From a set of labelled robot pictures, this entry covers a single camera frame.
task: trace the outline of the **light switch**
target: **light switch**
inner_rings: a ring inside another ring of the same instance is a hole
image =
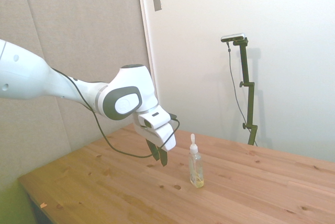
[[[153,6],[155,8],[155,11],[159,11],[162,9],[162,2],[161,0],[153,0]]]

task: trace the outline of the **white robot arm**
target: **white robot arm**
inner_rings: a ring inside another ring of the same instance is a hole
[[[158,104],[144,65],[123,66],[110,83],[88,83],[65,77],[32,52],[0,40],[0,97],[32,99],[49,95],[87,106],[72,82],[94,112],[112,120],[132,115],[136,132],[147,139],[154,158],[166,164],[166,151],[176,144],[169,123],[171,115]]]

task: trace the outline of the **dropper bottle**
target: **dropper bottle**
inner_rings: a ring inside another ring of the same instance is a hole
[[[191,183],[199,188],[204,186],[203,163],[201,155],[198,152],[198,146],[195,144],[195,136],[191,134],[192,144],[189,148],[188,164]]]

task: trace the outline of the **black metal stand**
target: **black metal stand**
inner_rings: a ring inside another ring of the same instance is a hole
[[[245,86],[249,88],[247,124],[243,123],[243,129],[247,128],[250,130],[248,144],[254,145],[258,127],[252,124],[255,83],[249,81],[247,50],[246,50],[246,47],[248,46],[248,39],[245,37],[242,40],[234,41],[233,45],[240,46],[242,74],[243,74],[243,82],[240,83],[240,87]]]

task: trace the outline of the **black cable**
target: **black cable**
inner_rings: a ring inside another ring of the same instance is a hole
[[[229,53],[229,70],[230,70],[230,76],[231,76],[232,84],[233,84],[233,87],[234,87],[235,100],[236,100],[237,106],[239,107],[239,110],[240,110],[240,112],[241,112],[241,115],[242,115],[242,117],[243,117],[244,123],[247,124],[247,121],[245,120],[244,114],[243,114],[243,112],[242,112],[242,110],[241,110],[239,101],[237,100],[236,88],[235,88],[235,82],[234,82],[234,78],[233,78],[233,76],[232,76],[232,71],[231,71],[231,56],[230,56],[231,49],[230,49],[230,47],[229,47],[229,42],[226,42],[226,43],[227,43],[227,46],[228,46],[228,53]]]
[[[77,87],[77,85],[76,85],[76,84],[75,84],[75,83],[74,83],[74,82],[73,82],[73,81],[72,81],[66,74],[64,74],[64,73],[62,73],[62,72],[60,72],[59,70],[56,70],[56,69],[54,69],[54,68],[52,68],[52,69],[53,69],[54,71],[58,72],[59,74],[65,76],[65,77],[66,77],[68,80],[70,80],[70,82],[74,85],[74,87],[75,87],[76,90],[78,91],[80,97],[82,98],[82,100],[83,100],[83,101],[85,102],[85,104],[87,105],[87,109],[90,110],[90,111],[93,113],[94,118],[95,118],[95,121],[96,121],[96,123],[97,123],[97,125],[98,125],[98,127],[99,127],[99,130],[100,130],[101,134],[103,135],[104,139],[106,140],[107,144],[108,144],[114,151],[116,151],[116,152],[119,152],[119,153],[122,153],[122,154],[124,154],[124,155],[128,155],[128,156],[136,157],[136,158],[141,158],[141,159],[151,157],[151,156],[153,156],[154,154],[156,154],[160,149],[162,149],[163,146],[165,146],[165,144],[166,144],[166,143],[169,141],[169,139],[175,134],[175,132],[177,131],[177,129],[178,129],[179,126],[180,126],[180,122],[179,122],[178,119],[176,119],[176,118],[172,119],[173,121],[178,122],[178,125],[177,125],[176,129],[170,134],[170,136],[167,138],[167,140],[166,140],[160,147],[158,147],[157,150],[155,150],[155,151],[154,151],[153,153],[151,153],[150,155],[139,156],[139,155],[135,155],[135,154],[131,154],[131,153],[127,153],[127,152],[120,151],[120,150],[116,149],[115,147],[113,147],[112,144],[109,143],[109,141],[108,141],[106,135],[104,134],[104,132],[103,132],[101,126],[100,126],[99,120],[98,120],[98,118],[97,118],[95,112],[93,111],[92,107],[88,104],[88,102],[84,99],[84,97],[83,97],[82,93],[80,92],[79,88]]]

